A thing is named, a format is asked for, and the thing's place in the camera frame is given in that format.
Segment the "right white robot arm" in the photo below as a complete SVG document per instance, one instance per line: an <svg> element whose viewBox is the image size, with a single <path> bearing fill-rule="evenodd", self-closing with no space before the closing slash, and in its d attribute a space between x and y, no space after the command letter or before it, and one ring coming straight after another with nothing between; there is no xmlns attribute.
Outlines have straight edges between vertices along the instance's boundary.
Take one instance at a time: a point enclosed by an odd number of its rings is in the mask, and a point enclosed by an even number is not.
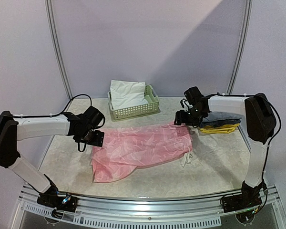
<svg viewBox="0 0 286 229"><path fill-rule="evenodd" d="M214 112L243 116L250 143L250 159L243 188L256 188L264 181L271 141L281 126L279 115L264 93L255 95L210 94L204 96L198 87L184 93L188 102L175 113L175 125L199 126L204 117Z"/></svg>

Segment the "pink patterned shorts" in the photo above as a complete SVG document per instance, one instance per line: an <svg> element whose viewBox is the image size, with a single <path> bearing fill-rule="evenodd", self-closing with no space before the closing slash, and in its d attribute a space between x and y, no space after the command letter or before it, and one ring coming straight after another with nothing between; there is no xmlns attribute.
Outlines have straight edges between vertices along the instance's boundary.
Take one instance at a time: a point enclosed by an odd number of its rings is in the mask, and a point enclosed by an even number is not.
<svg viewBox="0 0 286 229"><path fill-rule="evenodd" d="M104 130L101 147L91 154L95 183L112 183L136 169L165 164L192 151L192 139L185 125L148 125Z"/></svg>

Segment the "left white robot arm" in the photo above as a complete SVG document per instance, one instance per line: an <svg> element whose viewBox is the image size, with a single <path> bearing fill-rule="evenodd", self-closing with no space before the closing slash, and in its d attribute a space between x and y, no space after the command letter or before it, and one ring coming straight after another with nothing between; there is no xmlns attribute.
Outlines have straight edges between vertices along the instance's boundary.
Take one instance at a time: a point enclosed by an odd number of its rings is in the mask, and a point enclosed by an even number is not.
<svg viewBox="0 0 286 229"><path fill-rule="evenodd" d="M52 181L33 166L19 151L19 141L50 135L71 136L82 152L87 145L101 147L104 132L99 129L105 116L95 107L75 115L62 112L50 115L16 116L10 111L0 114L0 166L13 171L38 193L51 207L61 203L61 196Z"/></svg>

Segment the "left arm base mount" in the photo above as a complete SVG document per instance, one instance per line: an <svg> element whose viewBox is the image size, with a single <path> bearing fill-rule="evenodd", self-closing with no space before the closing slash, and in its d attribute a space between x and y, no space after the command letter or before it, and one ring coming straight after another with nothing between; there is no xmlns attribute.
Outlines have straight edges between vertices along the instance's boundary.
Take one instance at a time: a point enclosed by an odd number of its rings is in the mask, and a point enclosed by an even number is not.
<svg viewBox="0 0 286 229"><path fill-rule="evenodd" d="M65 211L73 213L76 211L78 200L71 194L60 195L57 188L52 188L45 193L40 193L37 203L52 208L51 216L53 218L62 219Z"/></svg>

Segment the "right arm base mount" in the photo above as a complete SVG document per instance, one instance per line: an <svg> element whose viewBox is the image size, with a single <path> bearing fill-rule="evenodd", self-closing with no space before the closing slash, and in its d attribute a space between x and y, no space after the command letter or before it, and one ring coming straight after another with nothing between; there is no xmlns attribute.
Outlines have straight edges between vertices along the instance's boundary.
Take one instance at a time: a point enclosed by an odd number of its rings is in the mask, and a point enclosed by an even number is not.
<svg viewBox="0 0 286 229"><path fill-rule="evenodd" d="M267 199L268 189L264 180L256 187L250 187L243 182L241 193L222 196L220 205L224 213L235 212L239 223L250 224L255 215L265 207Z"/></svg>

